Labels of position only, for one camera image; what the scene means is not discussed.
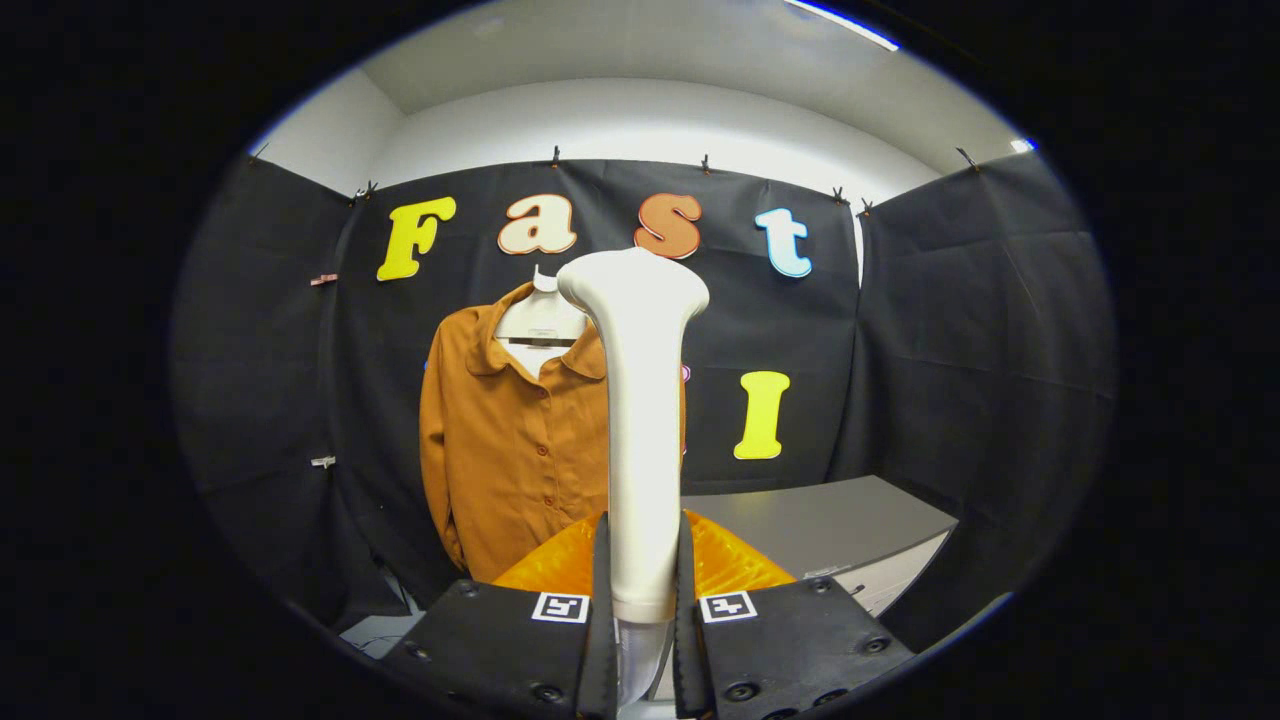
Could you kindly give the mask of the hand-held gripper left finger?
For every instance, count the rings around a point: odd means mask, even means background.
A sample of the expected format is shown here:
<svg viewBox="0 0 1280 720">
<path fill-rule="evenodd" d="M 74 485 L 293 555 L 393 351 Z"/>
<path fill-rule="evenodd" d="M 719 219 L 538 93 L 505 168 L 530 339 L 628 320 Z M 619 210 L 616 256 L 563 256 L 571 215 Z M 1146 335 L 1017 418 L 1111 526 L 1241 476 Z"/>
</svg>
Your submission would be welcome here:
<svg viewBox="0 0 1280 720">
<path fill-rule="evenodd" d="M 385 670 L 443 719 L 616 719 L 608 515 L 593 529 L 588 593 L 458 580 L 385 653 Z"/>
</svg>

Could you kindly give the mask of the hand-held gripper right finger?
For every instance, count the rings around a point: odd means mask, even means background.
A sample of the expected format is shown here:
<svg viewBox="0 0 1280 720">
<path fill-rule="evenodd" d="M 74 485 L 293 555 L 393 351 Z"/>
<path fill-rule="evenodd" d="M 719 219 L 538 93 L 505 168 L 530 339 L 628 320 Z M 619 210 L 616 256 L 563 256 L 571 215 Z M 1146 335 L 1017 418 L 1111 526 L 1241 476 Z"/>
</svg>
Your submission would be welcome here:
<svg viewBox="0 0 1280 720">
<path fill-rule="evenodd" d="M 788 719 L 869 694 L 914 653 L 829 577 L 795 580 L 705 518 L 678 527 L 678 719 Z"/>
</svg>

